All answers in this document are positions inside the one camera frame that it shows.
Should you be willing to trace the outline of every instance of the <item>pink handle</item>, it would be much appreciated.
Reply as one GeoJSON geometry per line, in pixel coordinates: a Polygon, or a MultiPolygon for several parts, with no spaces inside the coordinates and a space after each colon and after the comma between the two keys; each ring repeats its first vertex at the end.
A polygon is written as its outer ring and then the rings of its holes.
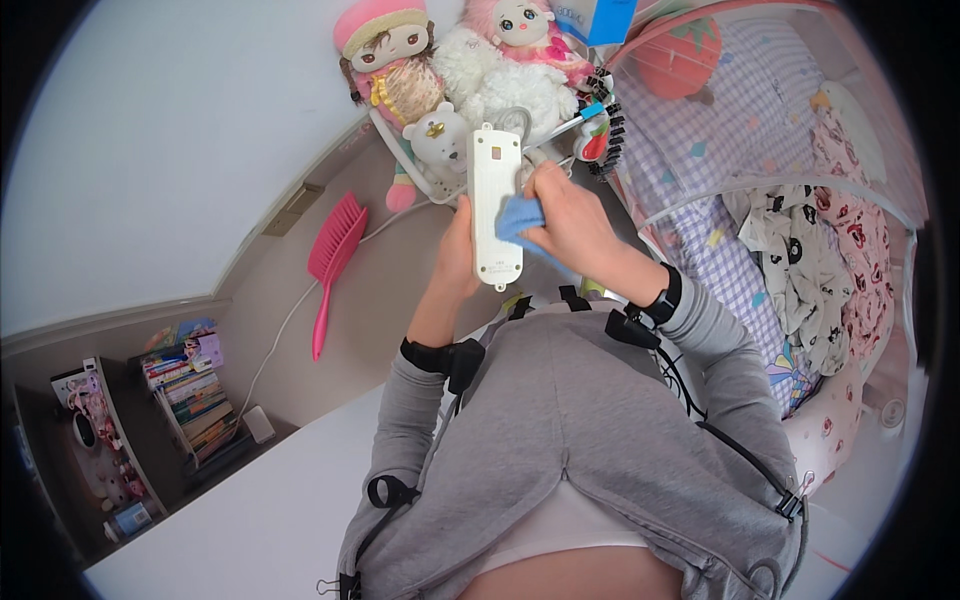
{"type": "Polygon", "coordinates": [[[324,350],[324,338],[326,337],[326,311],[330,307],[330,288],[327,285],[324,288],[324,300],[320,303],[320,312],[317,313],[317,321],[313,323],[313,362],[317,362],[320,353],[324,350]]]}

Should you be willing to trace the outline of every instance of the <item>clothing pile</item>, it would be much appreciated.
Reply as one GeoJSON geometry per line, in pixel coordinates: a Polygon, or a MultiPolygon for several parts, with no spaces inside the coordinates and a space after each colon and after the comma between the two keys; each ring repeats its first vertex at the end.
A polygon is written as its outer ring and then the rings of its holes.
{"type": "Polygon", "coordinates": [[[841,308],[853,282],[830,247],[810,185],[777,185],[723,194],[739,230],[756,252],[780,326],[792,345],[803,348],[810,367],[824,375],[843,369],[850,335],[841,308]]]}
{"type": "MultiPolygon", "coordinates": [[[[820,108],[813,130],[815,169],[869,185],[853,144],[832,108],[820,108]]],[[[866,360],[893,320],[894,287],[890,279],[887,222],[876,204],[843,190],[815,191],[817,212],[837,232],[838,245],[853,281],[851,301],[843,308],[850,353],[866,360]]]]}

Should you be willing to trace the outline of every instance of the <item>blue cloth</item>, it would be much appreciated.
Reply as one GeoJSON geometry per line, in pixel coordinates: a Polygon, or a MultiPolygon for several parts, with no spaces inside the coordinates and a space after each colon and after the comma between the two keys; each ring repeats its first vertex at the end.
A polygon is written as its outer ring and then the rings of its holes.
{"type": "Polygon", "coordinates": [[[517,244],[549,260],[557,269],[568,271],[560,264],[556,258],[548,254],[543,248],[534,244],[530,240],[520,237],[520,232],[529,228],[541,228],[546,225],[546,218],[543,216],[543,204],[540,198],[524,198],[523,194],[517,194],[507,199],[503,205],[503,210],[496,218],[494,229],[496,239],[517,244]]]}

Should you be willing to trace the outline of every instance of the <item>electrical outlet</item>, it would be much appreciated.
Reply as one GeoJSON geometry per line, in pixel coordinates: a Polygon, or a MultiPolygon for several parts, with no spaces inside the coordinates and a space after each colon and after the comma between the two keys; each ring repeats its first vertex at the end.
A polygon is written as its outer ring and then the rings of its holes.
{"type": "Polygon", "coordinates": [[[271,237],[283,237],[287,231],[294,226],[300,216],[306,212],[306,209],[320,198],[324,189],[319,185],[305,183],[300,186],[294,195],[290,197],[287,204],[274,216],[274,218],[263,228],[263,235],[271,237]]]}
{"type": "Polygon", "coordinates": [[[294,226],[294,223],[299,220],[299,215],[281,210],[276,214],[274,219],[263,228],[262,234],[270,235],[271,237],[283,237],[287,234],[287,231],[294,226]]]}

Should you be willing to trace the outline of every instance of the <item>purple checkered sheet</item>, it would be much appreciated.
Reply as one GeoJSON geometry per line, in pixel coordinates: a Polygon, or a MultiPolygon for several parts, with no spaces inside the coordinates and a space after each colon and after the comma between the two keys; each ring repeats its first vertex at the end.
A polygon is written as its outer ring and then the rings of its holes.
{"type": "MultiPolygon", "coordinates": [[[[824,80],[806,45],[785,21],[749,19],[719,25],[720,64],[708,81],[707,107],[653,96],[633,73],[630,57],[614,72],[624,107],[626,139],[617,175],[631,216],[646,217],[734,178],[809,173],[809,98],[824,80]]],[[[787,417],[810,395],[820,375],[790,347],[763,274],[737,239],[732,217],[711,195],[670,212],[654,227],[668,258],[703,283],[747,328],[764,356],[771,391],[787,417]]]]}

